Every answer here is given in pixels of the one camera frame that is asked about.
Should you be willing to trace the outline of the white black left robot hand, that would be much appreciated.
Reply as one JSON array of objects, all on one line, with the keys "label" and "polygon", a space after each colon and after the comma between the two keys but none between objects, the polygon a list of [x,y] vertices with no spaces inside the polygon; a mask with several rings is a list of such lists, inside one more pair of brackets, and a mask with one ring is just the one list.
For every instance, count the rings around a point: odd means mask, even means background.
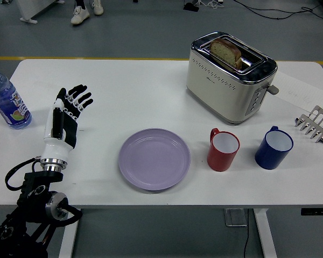
[{"label": "white black left robot hand", "polygon": [[87,86],[83,84],[70,90],[60,89],[48,113],[42,160],[56,159],[67,162],[70,151],[76,146],[78,118],[93,102],[91,95]]}]

